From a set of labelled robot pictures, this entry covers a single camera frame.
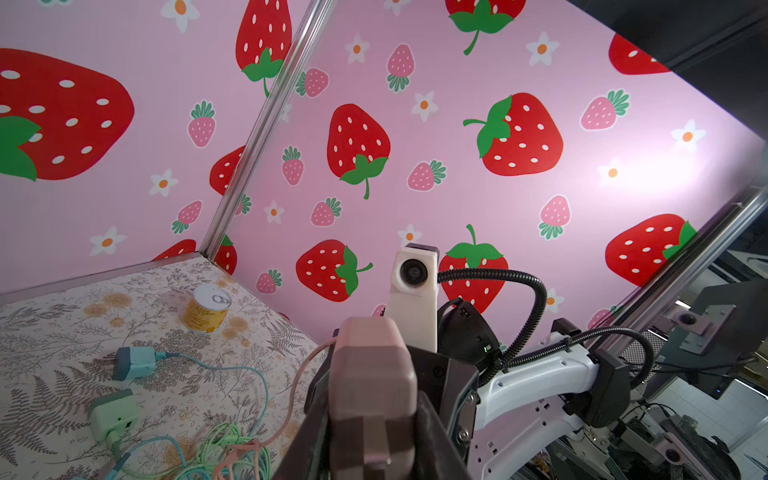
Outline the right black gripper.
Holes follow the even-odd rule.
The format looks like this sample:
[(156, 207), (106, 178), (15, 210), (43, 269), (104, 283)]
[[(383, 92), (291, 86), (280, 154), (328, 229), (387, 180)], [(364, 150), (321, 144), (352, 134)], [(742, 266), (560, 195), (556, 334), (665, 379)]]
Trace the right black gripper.
[[(336, 329), (333, 334), (335, 342), (340, 329), (341, 327)], [(305, 400), (306, 413), (316, 397), (329, 393), (335, 342), (329, 347), (326, 358), (310, 383)], [(415, 369), (418, 392), (423, 391), (429, 397), (443, 428), (468, 470), (467, 460), (474, 433), (475, 413), (480, 403), (477, 392), (477, 366), (466, 358), (464, 348), (459, 350), (461, 355), (454, 358), (440, 350), (432, 353), (408, 345), (406, 347)]]

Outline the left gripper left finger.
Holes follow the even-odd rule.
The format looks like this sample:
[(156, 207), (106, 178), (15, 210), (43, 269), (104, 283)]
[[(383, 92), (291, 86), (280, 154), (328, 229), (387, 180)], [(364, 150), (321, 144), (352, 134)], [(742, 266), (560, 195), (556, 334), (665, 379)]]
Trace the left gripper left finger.
[(329, 479), (328, 395), (316, 397), (276, 470), (274, 480)]

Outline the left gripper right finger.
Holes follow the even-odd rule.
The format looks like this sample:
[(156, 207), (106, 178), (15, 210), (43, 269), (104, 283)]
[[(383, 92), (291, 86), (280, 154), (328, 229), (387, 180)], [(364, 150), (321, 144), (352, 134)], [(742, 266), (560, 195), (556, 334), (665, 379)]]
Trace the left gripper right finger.
[(413, 478), (470, 480), (464, 461), (443, 428), (429, 397), (419, 391), (415, 413)]

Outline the pink charger plug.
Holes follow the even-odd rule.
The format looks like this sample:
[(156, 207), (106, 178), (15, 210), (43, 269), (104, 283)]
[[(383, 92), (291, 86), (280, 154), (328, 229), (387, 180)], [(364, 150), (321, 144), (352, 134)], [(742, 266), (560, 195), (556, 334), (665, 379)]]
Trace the pink charger plug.
[(409, 479), (418, 385), (398, 327), (345, 320), (331, 360), (329, 466), (333, 479)]

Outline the green charger plug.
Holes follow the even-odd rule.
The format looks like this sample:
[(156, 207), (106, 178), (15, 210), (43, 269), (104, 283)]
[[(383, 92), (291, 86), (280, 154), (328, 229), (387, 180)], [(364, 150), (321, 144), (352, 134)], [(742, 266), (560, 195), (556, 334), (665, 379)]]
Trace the green charger plug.
[(121, 438), (139, 423), (139, 408), (131, 389), (119, 390), (93, 399), (87, 418), (96, 442)]

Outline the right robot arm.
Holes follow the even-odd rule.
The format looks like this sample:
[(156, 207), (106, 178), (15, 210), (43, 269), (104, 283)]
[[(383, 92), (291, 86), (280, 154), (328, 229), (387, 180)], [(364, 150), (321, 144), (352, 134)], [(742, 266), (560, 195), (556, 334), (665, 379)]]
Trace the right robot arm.
[[(458, 280), (491, 280), (533, 289), (535, 303), (514, 343), (478, 370), (447, 356), (463, 377), (431, 398), (418, 384), (426, 363), (439, 358), (436, 288)], [(524, 352), (546, 302), (536, 277), (500, 269), (432, 272), (418, 259), (398, 264), (390, 301), (382, 317), (350, 318), (324, 345), (327, 386), (308, 399), (306, 413), (316, 428), (308, 447), (304, 479), (465, 479), (469, 472), (459, 437), (460, 412), (471, 395), (479, 399), (476, 428), (512, 414), (514, 437), (501, 450), (492, 477), (512, 474), (535, 454), (570, 431), (604, 427), (629, 404), (630, 391), (652, 371), (653, 350), (640, 333), (644, 362), (636, 374), (604, 350), (585, 341), (615, 335), (615, 326), (576, 332), (564, 320), (554, 324), (544, 347)]]

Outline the blue charger plug far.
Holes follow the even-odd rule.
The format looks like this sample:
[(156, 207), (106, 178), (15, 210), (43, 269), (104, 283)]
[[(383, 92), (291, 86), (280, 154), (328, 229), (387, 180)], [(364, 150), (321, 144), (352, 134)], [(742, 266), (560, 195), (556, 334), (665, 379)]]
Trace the blue charger plug far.
[(152, 347), (120, 347), (114, 358), (112, 379), (126, 381), (149, 377), (167, 357)]

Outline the yellow tin can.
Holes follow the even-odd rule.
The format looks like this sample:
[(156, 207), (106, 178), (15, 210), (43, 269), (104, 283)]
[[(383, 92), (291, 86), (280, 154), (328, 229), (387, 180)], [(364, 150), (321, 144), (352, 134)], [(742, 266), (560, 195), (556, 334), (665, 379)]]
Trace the yellow tin can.
[(191, 331), (212, 333), (221, 326), (231, 305), (232, 298), (224, 289), (203, 284), (194, 290), (181, 321)]

